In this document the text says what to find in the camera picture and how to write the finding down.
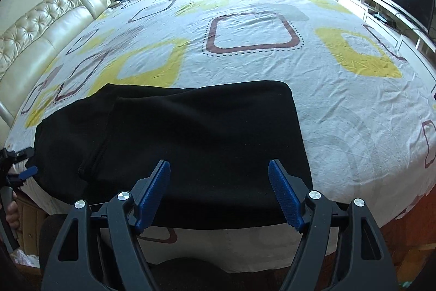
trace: tufted leather headboard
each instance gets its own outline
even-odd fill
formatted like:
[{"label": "tufted leather headboard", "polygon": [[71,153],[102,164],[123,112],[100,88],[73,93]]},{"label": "tufted leather headboard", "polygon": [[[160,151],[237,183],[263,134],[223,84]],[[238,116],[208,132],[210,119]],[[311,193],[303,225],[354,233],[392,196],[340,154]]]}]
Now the tufted leather headboard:
[{"label": "tufted leather headboard", "polygon": [[44,0],[0,36],[1,145],[49,64],[106,8],[106,0]]}]

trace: metal screw cap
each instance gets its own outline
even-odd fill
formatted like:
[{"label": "metal screw cap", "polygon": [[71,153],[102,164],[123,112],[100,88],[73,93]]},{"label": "metal screw cap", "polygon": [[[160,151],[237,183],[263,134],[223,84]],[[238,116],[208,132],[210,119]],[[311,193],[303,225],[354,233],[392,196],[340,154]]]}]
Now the metal screw cap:
[{"label": "metal screw cap", "polygon": [[130,197],[130,193],[128,193],[127,191],[123,191],[118,194],[118,199],[121,201],[127,200],[129,197]]},{"label": "metal screw cap", "polygon": [[84,202],[83,200],[79,200],[74,204],[75,208],[82,208],[86,205],[86,202]]},{"label": "metal screw cap", "polygon": [[312,199],[314,199],[314,200],[321,199],[321,193],[320,193],[319,191],[316,191],[316,190],[312,190],[312,191],[309,193],[309,196],[310,196]]},{"label": "metal screw cap", "polygon": [[365,201],[362,199],[355,199],[355,205],[359,207],[365,206]]}]

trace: black handle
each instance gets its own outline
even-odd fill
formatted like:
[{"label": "black handle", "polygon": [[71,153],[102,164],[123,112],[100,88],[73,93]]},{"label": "black handle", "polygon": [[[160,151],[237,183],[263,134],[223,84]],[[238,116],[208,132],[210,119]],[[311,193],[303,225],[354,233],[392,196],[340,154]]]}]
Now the black handle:
[{"label": "black handle", "polygon": [[12,254],[20,247],[17,241],[17,232],[12,229],[6,221],[6,209],[12,202],[13,193],[14,190],[9,186],[3,186],[0,189],[0,204],[2,205],[2,208],[0,209],[0,235],[9,254]]}]

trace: bed sheet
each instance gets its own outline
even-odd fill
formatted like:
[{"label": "bed sheet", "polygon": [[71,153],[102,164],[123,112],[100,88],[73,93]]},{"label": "bed sheet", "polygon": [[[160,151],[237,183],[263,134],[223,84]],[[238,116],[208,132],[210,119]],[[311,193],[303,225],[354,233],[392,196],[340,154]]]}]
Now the bed sheet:
[{"label": "bed sheet", "polygon": [[[334,0],[137,0],[107,9],[47,68],[6,146],[33,145],[43,118],[106,83],[251,80],[292,90],[313,186],[329,199],[361,197],[381,226],[434,186],[436,102],[409,63]],[[48,213],[67,210],[33,180],[23,190]],[[207,250],[232,272],[289,265],[299,241],[287,225],[147,233],[151,262]]]}]

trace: black towel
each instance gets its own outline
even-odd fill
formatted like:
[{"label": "black towel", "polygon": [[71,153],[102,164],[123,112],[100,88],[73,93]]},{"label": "black towel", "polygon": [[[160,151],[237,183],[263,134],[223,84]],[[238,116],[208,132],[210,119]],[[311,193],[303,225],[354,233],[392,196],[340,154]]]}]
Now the black towel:
[{"label": "black towel", "polygon": [[199,89],[106,85],[38,126],[36,180],[73,203],[105,202],[150,175],[171,183],[153,225],[231,229],[284,223],[268,181],[279,158],[312,188],[291,90],[260,81]]}]

